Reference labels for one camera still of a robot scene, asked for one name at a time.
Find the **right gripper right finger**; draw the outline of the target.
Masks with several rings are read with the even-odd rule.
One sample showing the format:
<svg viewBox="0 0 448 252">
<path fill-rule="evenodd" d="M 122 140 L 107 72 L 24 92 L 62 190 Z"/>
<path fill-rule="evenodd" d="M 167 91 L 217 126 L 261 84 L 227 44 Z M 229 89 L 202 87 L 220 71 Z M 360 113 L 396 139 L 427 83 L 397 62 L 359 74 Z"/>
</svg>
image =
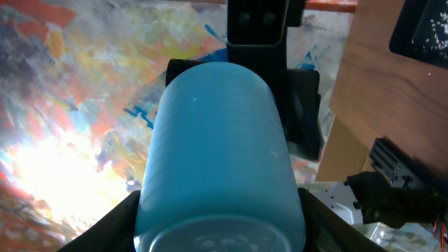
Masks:
<svg viewBox="0 0 448 252">
<path fill-rule="evenodd" d="M 304 252 L 386 252 L 332 212 L 307 189 L 298 188 L 306 227 Z"/>
</svg>

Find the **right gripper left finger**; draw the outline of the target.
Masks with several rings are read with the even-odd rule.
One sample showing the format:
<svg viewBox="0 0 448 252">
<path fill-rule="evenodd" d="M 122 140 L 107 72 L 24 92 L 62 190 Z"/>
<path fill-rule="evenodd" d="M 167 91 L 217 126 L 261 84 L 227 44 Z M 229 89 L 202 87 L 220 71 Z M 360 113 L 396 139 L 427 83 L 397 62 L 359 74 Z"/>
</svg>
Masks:
<svg viewBox="0 0 448 252">
<path fill-rule="evenodd" d="M 96 224 L 57 252 L 135 252 L 140 190 L 132 192 Z"/>
</svg>

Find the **small blue cup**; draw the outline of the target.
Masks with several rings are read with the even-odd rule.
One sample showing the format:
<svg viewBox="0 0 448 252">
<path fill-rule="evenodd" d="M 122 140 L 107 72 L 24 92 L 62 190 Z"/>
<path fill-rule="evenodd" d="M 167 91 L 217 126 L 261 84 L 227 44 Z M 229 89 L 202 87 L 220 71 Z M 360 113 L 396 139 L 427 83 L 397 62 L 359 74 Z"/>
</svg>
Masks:
<svg viewBox="0 0 448 252">
<path fill-rule="evenodd" d="M 137 251 L 302 251 L 305 218 L 265 81 L 227 62 L 162 94 L 136 215 Z"/>
</svg>

